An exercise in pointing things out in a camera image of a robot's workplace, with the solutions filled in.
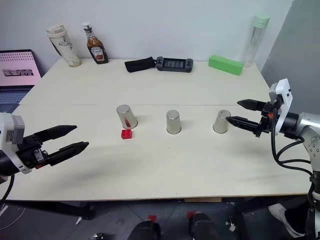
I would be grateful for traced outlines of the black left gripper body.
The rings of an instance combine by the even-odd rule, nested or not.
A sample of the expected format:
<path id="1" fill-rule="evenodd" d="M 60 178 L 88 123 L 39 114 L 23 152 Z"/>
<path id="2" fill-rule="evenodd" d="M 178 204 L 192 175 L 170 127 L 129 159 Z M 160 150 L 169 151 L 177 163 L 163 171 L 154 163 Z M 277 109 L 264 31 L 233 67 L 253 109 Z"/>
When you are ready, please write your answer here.
<path id="1" fill-rule="evenodd" d="M 36 135 L 29 135 L 23 138 L 18 144 L 16 152 L 22 163 L 29 169 L 39 169 L 49 164 L 49 155 L 42 151 L 43 142 Z"/>

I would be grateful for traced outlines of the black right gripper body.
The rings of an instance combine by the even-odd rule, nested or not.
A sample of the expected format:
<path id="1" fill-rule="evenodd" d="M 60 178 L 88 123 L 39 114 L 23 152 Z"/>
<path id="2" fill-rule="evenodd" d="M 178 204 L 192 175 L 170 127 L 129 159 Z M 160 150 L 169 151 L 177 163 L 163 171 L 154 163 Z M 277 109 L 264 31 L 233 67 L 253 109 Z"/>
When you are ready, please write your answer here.
<path id="1" fill-rule="evenodd" d="M 268 101 L 264 104 L 261 111 L 261 119 L 255 130 L 255 136 L 260 137 L 262 133 L 269 133 L 272 130 L 272 122 L 278 120 L 278 110 L 280 102 L 276 100 Z"/>

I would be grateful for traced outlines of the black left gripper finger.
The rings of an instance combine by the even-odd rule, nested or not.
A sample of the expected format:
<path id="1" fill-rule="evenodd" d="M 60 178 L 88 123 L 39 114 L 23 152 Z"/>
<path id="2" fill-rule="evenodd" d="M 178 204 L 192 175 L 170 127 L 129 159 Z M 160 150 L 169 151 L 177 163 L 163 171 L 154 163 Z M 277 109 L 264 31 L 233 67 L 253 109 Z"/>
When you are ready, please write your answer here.
<path id="1" fill-rule="evenodd" d="M 40 142 L 61 138 L 77 128 L 76 125 L 58 125 L 39 132 L 34 135 Z"/>
<path id="2" fill-rule="evenodd" d="M 64 162 L 85 150 L 85 148 L 89 145 L 89 142 L 77 142 L 70 144 L 66 147 L 60 148 L 57 152 L 54 152 L 48 155 L 48 164 L 50 166 L 57 165 L 61 162 Z"/>

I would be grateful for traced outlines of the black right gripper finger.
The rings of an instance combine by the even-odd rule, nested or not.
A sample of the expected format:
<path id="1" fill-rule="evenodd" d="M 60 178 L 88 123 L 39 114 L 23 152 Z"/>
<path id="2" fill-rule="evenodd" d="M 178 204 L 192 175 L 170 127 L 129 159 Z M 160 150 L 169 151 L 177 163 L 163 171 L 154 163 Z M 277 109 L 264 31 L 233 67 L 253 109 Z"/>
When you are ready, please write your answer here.
<path id="1" fill-rule="evenodd" d="M 261 112 L 266 105 L 265 102 L 253 100 L 253 99 L 240 100 L 237 102 L 237 104 L 247 110 L 259 111 L 259 112 Z"/>
<path id="2" fill-rule="evenodd" d="M 252 132 L 253 134 L 261 133 L 259 130 L 259 124 L 257 122 L 250 121 L 247 118 L 240 116 L 229 116 L 226 117 L 226 120 L 234 127 Z"/>

